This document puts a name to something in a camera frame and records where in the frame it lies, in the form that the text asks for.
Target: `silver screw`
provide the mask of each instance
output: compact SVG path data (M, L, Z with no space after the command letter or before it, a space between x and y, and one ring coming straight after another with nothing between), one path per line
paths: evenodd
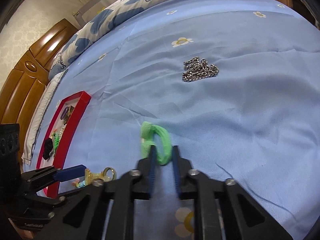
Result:
M104 183L104 181L102 179L94 179L92 181L92 185L94 185L95 187L100 187L102 186Z
M141 175L141 172L139 170L131 170L129 171L129 173L131 176L134 176L134 177L138 177Z
M196 170L196 169L191 169L188 171L190 176L195 176L198 175L200 173L200 171Z
M50 212L49 214L48 214L48 218L53 218L54 217L54 212Z
M228 186L233 186L233 185L236 184L236 181L235 181L235 179L227 179L227 180L226 180L226 184L227 184Z

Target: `red tray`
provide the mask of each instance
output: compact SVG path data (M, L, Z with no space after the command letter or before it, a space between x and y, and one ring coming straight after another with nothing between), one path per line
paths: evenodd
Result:
M51 166L51 165L53 165L56 169L58 168L63 169L63 165L69 150L72 137L76 131L78 123L80 122L80 119L87 105L89 104L90 99L91 99L90 95L88 95L84 91L80 91L61 101L56 112L54 113L54 116L50 122L50 125L45 134L44 140L42 142L40 154L39 154L37 165L36 165L37 169ZM60 115L62 114L62 111L64 110L64 108L70 105L74 106L75 108L72 114L70 115L70 118L67 122L65 130L61 136L56 154L54 157L52 156L50 158L51 160L49 159L45 161L42 158L42 155L44 153L44 142L47 138L49 138L52 135L54 129L56 129L57 125L60 123ZM46 196L50 198L56 198L58 194L58 190L59 190L59 182L55 182L49 187L43 189Z

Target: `oval wood carving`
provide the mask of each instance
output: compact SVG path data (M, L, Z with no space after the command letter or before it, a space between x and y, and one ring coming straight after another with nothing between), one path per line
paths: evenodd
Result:
M37 67L35 65L33 65L32 62L30 61L26 61L25 65L27 67L28 70L32 71L32 72L36 72L37 71Z

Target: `green scrunchie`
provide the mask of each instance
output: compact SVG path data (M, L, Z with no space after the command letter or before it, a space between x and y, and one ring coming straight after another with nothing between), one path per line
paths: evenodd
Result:
M162 141L164 154L157 150L157 160L160 165L166 165L171 160L172 145L169 133L166 129L158 125L152 125L150 122L143 122L141 126L141 153L143 158L147 158L151 145L156 145L153 141L153 134L160 136Z

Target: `metal chain necklace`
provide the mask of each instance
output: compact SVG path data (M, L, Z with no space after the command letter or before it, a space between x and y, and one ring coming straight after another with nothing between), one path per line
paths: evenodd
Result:
M182 80L184 82L192 82L203 78L215 77L219 73L219 69L215 64L208 66L208 62L203 58L199 62L199 57L193 57L191 60L184 62L184 70Z

